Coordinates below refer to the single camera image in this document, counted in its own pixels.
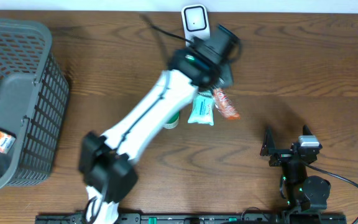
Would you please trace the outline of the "teal wet wipes pack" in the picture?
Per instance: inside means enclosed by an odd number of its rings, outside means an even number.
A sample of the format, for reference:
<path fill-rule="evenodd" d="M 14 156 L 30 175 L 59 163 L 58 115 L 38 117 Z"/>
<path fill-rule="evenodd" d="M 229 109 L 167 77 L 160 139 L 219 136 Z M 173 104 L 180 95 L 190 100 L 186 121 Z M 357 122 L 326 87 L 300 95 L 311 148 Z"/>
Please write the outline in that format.
<path fill-rule="evenodd" d="M 214 125 L 214 98 L 210 91 L 199 92 L 193 100 L 192 111 L 188 123 Z"/>

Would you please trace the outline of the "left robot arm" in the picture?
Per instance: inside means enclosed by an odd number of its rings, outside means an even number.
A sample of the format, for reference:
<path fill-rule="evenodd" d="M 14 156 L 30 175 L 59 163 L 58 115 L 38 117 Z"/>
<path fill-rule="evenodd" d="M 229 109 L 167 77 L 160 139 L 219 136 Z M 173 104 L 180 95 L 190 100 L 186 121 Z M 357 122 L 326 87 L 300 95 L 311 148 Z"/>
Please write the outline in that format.
<path fill-rule="evenodd" d="M 101 135 L 89 132 L 81 142 L 79 170 L 88 193 L 86 223 L 114 223 L 119 202 L 138 181 L 134 166 L 151 140 L 199 91 L 223 80 L 229 50 L 177 50 L 161 75 L 120 122 Z"/>

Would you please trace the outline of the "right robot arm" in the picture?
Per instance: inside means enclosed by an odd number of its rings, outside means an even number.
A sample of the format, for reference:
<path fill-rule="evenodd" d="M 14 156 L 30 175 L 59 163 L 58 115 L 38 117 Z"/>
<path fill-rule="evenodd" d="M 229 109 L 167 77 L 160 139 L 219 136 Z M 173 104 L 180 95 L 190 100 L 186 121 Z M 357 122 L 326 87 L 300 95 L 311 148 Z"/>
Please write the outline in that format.
<path fill-rule="evenodd" d="M 270 167 L 282 169 L 280 193 L 288 200 L 289 208 L 298 213 L 327 209 L 331 184 L 319 176 L 309 176 L 306 171 L 306 166 L 317 160 L 322 148 L 306 125 L 303 126 L 303 134 L 298 137 L 297 142 L 293 142 L 286 149 L 277 148 L 272 130 L 265 130 L 260 155 L 270 158 Z"/>

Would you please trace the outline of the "green lid jar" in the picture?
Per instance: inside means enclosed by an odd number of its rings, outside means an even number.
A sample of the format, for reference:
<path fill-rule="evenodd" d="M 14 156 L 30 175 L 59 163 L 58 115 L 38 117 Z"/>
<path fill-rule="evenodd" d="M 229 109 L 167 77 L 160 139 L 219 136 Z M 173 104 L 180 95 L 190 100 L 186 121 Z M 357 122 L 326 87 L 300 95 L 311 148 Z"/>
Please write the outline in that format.
<path fill-rule="evenodd" d="M 177 112 L 175 115 L 173 115 L 167 123 L 163 125 L 165 129 L 173 129 L 178 125 L 180 119 L 180 112 Z"/>

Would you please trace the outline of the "orange Top chocolate bar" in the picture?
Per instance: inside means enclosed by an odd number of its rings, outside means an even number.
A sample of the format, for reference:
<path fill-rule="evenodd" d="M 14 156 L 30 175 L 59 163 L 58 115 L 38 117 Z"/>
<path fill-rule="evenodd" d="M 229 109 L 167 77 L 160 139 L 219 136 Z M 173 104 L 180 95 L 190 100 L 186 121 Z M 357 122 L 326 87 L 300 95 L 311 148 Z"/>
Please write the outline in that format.
<path fill-rule="evenodd" d="M 224 118 L 230 120 L 241 118 L 240 114 L 237 112 L 230 99 L 221 88 L 213 90 L 213 98 L 218 111 Z"/>

